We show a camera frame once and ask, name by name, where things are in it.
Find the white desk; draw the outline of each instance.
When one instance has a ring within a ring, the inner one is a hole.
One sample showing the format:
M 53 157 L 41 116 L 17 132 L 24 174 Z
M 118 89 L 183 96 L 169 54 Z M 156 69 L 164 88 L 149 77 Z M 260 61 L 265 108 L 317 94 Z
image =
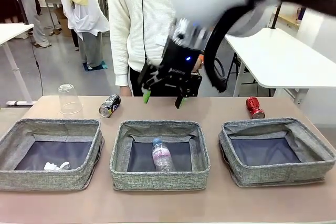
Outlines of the white desk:
M 52 18 L 52 14 L 51 14 L 51 11 L 50 11 L 49 4 L 53 4 L 54 10 L 55 10 L 58 7 L 58 5 L 62 4 L 62 2 L 61 2 L 61 0 L 44 0 L 44 2 L 46 3 L 46 6 L 47 6 L 47 9 L 48 9 L 48 12 L 49 12 L 49 16 L 50 16 L 50 19 L 51 19 L 51 23 L 52 23 L 52 26 L 53 26 L 53 31 L 50 35 L 59 35 L 60 31 L 57 30 L 56 27 L 55 27 L 55 23 L 54 23 L 54 20 Z
M 4 47 L 6 56 L 9 60 L 10 66 L 12 67 L 12 71 L 16 77 L 16 80 L 20 86 L 21 92 L 24 95 L 26 101 L 8 101 L 7 105 L 9 106 L 30 106 L 34 105 L 35 102 L 32 101 L 26 84 L 21 76 L 20 70 L 18 69 L 12 52 L 8 46 L 7 41 L 13 39 L 15 36 L 33 28 L 34 25 L 25 25 L 22 23 L 12 23 L 12 24 L 0 24 L 0 46 Z
M 225 38 L 242 60 L 234 97 L 239 95 L 245 67 L 262 87 L 290 90 L 297 105 L 309 89 L 336 88 L 336 64 L 280 29 Z

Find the red can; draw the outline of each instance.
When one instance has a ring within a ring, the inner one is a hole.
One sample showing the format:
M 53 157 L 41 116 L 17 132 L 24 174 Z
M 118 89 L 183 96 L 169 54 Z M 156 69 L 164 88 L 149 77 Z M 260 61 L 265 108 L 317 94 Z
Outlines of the red can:
M 246 107 L 251 114 L 252 119 L 265 118 L 264 111 L 260 108 L 260 103 L 256 97 L 249 97 L 246 100 Z

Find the silver can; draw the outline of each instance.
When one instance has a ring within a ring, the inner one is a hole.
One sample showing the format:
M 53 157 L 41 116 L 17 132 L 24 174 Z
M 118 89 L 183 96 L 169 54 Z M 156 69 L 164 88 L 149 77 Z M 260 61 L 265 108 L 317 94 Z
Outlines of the silver can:
M 113 94 L 107 98 L 106 101 L 100 106 L 99 114 L 104 118 L 109 118 L 112 113 L 120 106 L 121 99 L 117 94 Z

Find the plastic bottle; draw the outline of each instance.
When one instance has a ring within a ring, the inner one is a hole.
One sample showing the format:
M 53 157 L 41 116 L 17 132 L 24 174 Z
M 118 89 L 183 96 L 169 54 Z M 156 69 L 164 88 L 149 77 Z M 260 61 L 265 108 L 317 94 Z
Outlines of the plastic bottle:
M 175 171 L 170 151 L 159 138 L 153 140 L 152 156 L 157 172 Z

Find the table leg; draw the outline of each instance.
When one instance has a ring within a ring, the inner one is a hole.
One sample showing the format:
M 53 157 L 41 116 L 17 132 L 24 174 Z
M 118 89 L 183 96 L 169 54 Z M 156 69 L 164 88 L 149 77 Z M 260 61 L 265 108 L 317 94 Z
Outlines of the table leg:
M 299 106 L 303 102 L 303 100 L 305 99 L 308 91 L 309 91 L 309 89 L 299 89 L 299 92 L 297 92 L 297 94 L 295 96 L 294 103 Z
M 276 89 L 273 97 L 282 97 L 282 96 L 284 96 L 283 95 L 284 92 L 285 92 L 284 89 Z
M 7 56 L 7 59 L 9 60 L 10 66 L 12 67 L 12 71 L 15 75 L 15 78 L 20 86 L 21 92 L 26 99 L 26 101 L 8 101 L 6 104 L 9 106 L 32 106 L 35 102 L 32 101 L 32 98 L 28 92 L 27 86 L 25 84 L 25 81 L 22 78 L 22 75 L 20 73 L 19 68 L 17 67 L 14 57 L 12 55 L 12 52 L 10 51 L 9 45 L 7 42 L 3 44 L 4 50 Z
M 48 5 L 48 1 L 45 0 L 45 2 L 46 2 L 46 5 L 47 5 L 49 15 L 50 15 L 51 23 L 53 24 L 52 26 L 53 26 L 54 30 L 56 30 L 55 23 L 54 23 L 54 20 L 52 19 L 51 11 L 50 11 L 50 8 L 49 8 L 49 5 Z
M 245 70 L 245 65 L 244 65 L 243 62 L 241 62 L 238 78 L 237 78 L 237 81 L 236 81 L 235 91 L 233 92 L 233 96 L 234 97 L 238 97 L 239 96 L 240 87 L 242 86 L 241 84 L 243 82 L 244 70 Z

